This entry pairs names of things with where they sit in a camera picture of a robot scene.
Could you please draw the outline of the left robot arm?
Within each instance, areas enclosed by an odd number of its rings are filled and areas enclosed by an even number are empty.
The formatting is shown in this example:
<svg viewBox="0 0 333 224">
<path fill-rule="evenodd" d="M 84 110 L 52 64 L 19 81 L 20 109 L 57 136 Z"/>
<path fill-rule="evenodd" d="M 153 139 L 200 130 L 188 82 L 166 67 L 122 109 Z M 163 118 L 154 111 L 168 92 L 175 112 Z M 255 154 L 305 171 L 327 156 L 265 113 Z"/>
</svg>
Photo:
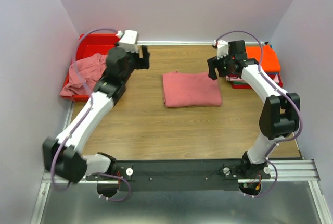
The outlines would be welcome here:
<svg viewBox="0 0 333 224">
<path fill-rule="evenodd" d="M 52 176 L 78 183 L 84 176 L 114 168 L 113 157 L 102 153 L 83 157 L 82 151 L 99 122 L 124 94 L 132 72 L 150 67 L 147 47 L 143 45 L 141 50 L 141 53 L 135 53 L 121 46 L 112 48 L 106 58 L 106 69 L 84 108 L 55 139 L 47 138 L 43 142 L 44 168 Z"/>
</svg>

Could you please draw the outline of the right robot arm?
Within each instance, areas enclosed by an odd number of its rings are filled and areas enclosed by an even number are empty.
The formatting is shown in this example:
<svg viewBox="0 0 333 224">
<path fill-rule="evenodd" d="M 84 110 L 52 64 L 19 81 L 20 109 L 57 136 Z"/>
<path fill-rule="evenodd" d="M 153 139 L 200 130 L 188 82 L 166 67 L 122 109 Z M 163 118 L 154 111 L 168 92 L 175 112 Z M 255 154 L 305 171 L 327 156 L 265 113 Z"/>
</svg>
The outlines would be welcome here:
<svg viewBox="0 0 333 224">
<path fill-rule="evenodd" d="M 243 154 L 239 166 L 242 176 L 250 178 L 263 171 L 277 144 L 301 129 L 300 97 L 282 89 L 264 72 L 260 62 L 248 58 L 243 40 L 216 40 L 213 47 L 217 54 L 207 60 L 209 78 L 216 80 L 235 74 L 247 82 L 263 102 L 260 134 L 254 145 Z"/>
</svg>

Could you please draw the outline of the salmon pink t-shirt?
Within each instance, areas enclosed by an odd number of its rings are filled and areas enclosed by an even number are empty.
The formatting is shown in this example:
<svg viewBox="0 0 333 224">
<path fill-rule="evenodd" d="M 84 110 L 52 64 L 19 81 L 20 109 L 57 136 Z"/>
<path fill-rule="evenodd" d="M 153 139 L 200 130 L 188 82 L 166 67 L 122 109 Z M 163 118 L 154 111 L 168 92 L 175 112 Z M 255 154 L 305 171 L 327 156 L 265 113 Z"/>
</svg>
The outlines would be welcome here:
<svg viewBox="0 0 333 224">
<path fill-rule="evenodd" d="M 221 106 L 219 84 L 207 72 L 172 71 L 162 75 L 164 104 L 168 108 Z"/>
</svg>

